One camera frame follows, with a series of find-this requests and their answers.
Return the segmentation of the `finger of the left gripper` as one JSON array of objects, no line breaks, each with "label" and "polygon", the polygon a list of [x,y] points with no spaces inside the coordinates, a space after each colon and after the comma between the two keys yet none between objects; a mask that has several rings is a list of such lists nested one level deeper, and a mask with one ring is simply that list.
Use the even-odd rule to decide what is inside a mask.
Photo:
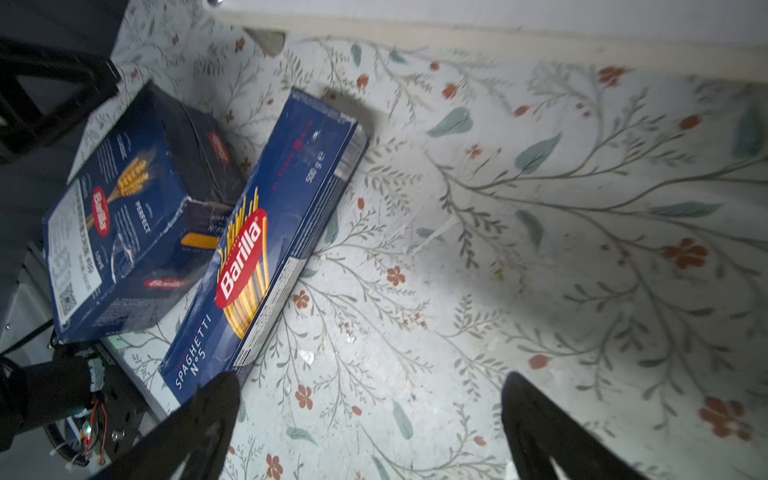
[{"label": "finger of the left gripper", "polygon": [[1,39],[1,162],[48,147],[118,93],[106,56]]}]

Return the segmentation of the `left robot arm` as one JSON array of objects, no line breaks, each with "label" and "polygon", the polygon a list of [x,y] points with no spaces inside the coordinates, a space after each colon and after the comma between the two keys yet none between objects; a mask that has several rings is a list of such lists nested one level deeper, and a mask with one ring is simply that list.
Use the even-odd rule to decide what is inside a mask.
[{"label": "left robot arm", "polygon": [[[118,92],[105,56],[1,40],[1,173],[69,134]],[[138,439],[149,406],[115,354],[97,342],[67,347],[51,337],[52,360],[20,366],[11,353],[51,331],[47,321],[1,354],[1,448],[40,428],[56,454],[80,467],[114,460]]]}]

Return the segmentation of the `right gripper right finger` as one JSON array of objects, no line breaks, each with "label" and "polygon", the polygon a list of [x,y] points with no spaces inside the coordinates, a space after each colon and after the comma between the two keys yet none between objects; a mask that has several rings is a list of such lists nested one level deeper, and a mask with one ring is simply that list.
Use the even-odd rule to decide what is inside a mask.
[{"label": "right gripper right finger", "polygon": [[641,479],[628,463],[603,446],[518,372],[501,391],[501,420],[521,479]]}]

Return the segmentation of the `blue Barilla pasta box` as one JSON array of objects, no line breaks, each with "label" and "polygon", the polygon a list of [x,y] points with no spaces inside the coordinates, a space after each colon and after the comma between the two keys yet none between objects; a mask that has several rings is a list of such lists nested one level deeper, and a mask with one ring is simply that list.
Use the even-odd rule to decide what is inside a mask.
[{"label": "blue Barilla pasta box", "polygon": [[244,185],[210,115],[143,86],[44,219],[59,341],[157,324],[205,272]]}]

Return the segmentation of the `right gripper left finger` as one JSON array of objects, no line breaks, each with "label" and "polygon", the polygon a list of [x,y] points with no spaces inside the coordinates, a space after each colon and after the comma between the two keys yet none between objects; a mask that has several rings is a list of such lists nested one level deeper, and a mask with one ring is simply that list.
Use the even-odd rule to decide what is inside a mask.
[{"label": "right gripper left finger", "polygon": [[240,406],[232,372],[216,376],[96,479],[217,479]]}]

